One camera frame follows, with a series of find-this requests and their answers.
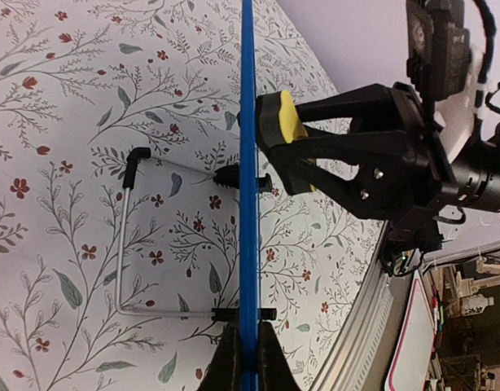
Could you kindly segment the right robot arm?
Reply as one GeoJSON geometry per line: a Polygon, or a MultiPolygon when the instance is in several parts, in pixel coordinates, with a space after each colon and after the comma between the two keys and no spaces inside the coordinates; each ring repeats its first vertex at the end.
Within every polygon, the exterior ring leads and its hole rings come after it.
{"type": "Polygon", "coordinates": [[[500,123],[480,136],[496,28],[486,2],[476,5],[484,51],[470,44],[463,2],[406,3],[409,84],[257,99],[257,144],[289,195],[321,191],[354,217],[385,221],[401,249],[423,251],[441,246],[445,206],[500,214],[500,123]]]}

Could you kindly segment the yellow whiteboard eraser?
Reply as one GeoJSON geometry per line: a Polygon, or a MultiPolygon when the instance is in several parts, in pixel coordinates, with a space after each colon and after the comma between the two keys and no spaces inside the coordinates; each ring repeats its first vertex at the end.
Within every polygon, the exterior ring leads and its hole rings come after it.
{"type": "Polygon", "coordinates": [[[313,185],[292,173],[291,166],[287,161],[284,159],[276,160],[272,155],[274,147],[309,137],[288,91],[283,90],[257,97],[256,135],[257,146],[273,166],[284,190],[290,196],[316,191],[313,185]]]}

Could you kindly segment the blue framed whiteboard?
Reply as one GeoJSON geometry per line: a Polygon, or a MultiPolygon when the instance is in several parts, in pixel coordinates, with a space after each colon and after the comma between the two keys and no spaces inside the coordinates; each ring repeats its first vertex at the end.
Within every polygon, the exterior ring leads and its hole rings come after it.
{"type": "Polygon", "coordinates": [[[247,321],[239,321],[242,339],[242,390],[257,390],[257,348],[259,307],[257,277],[257,177],[256,152],[256,78],[253,8],[251,1],[242,2],[241,11],[241,69],[240,69],[240,168],[250,181],[239,190],[239,308],[250,315],[247,321]]]}

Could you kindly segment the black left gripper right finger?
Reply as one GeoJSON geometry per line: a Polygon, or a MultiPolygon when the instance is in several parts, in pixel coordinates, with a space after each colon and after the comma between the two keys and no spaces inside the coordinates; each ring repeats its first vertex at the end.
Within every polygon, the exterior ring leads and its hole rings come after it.
{"type": "Polygon", "coordinates": [[[258,326],[258,389],[264,391],[300,391],[270,322],[258,326]]]}

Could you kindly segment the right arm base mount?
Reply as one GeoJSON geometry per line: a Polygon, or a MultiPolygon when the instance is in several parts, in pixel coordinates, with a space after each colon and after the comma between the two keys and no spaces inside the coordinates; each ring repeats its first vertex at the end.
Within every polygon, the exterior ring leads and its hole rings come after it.
{"type": "Polygon", "coordinates": [[[394,243],[386,242],[379,253],[383,272],[389,277],[404,278],[418,271],[423,265],[424,253],[417,248],[400,250],[394,243]]]}

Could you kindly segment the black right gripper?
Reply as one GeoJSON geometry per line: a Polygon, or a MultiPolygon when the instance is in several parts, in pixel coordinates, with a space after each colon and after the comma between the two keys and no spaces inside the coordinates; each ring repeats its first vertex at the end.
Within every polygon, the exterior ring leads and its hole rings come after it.
{"type": "Polygon", "coordinates": [[[397,244],[439,244],[436,218],[458,193],[438,133],[413,87],[372,84],[295,106],[304,124],[350,118],[349,133],[272,147],[270,163],[290,196],[319,191],[353,216],[388,220],[397,244]],[[397,129],[395,104],[402,121],[397,129]]]}

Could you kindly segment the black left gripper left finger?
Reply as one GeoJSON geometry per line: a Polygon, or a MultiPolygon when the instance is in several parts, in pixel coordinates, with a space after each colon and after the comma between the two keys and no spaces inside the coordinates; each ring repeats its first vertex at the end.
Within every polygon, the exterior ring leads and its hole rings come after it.
{"type": "Polygon", "coordinates": [[[240,391],[242,378],[242,339],[238,323],[228,323],[208,365],[198,391],[240,391]]]}

